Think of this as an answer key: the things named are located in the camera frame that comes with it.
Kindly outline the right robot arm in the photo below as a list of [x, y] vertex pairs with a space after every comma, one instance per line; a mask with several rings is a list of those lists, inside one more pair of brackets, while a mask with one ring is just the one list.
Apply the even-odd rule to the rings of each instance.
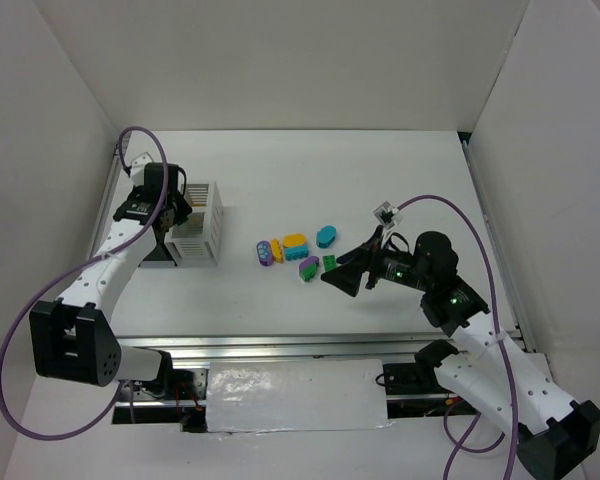
[[421, 234], [413, 251], [396, 251], [383, 230], [342, 255], [322, 281], [354, 297], [380, 280], [422, 292], [421, 309], [445, 339], [416, 360], [436, 383], [510, 435], [517, 459], [535, 479], [562, 479], [597, 448], [600, 410], [556, 385], [505, 331], [495, 307], [457, 273], [458, 256], [440, 232]]

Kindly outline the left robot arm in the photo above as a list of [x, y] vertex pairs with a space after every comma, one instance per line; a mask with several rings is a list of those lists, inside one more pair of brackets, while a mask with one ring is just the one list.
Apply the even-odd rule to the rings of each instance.
[[54, 301], [29, 313], [34, 364], [42, 377], [107, 386], [133, 381], [162, 397], [175, 382], [170, 354], [123, 347], [111, 329], [115, 306], [144, 263], [173, 265], [167, 233], [192, 212], [180, 180], [184, 170], [143, 154], [133, 161], [133, 188], [116, 209], [96, 263], [83, 269]]

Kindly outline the purple rounded lego brick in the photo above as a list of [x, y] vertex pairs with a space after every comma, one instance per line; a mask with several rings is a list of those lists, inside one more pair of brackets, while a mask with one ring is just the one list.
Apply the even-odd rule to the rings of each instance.
[[299, 272], [303, 273], [308, 269], [317, 268], [318, 265], [319, 265], [319, 258], [317, 256], [309, 256], [300, 263]]

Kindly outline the green rounded lego brick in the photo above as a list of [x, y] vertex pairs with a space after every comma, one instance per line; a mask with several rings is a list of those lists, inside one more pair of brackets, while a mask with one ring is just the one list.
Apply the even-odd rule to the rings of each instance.
[[304, 282], [312, 280], [318, 272], [318, 264], [311, 263], [309, 266], [299, 271], [299, 276]]

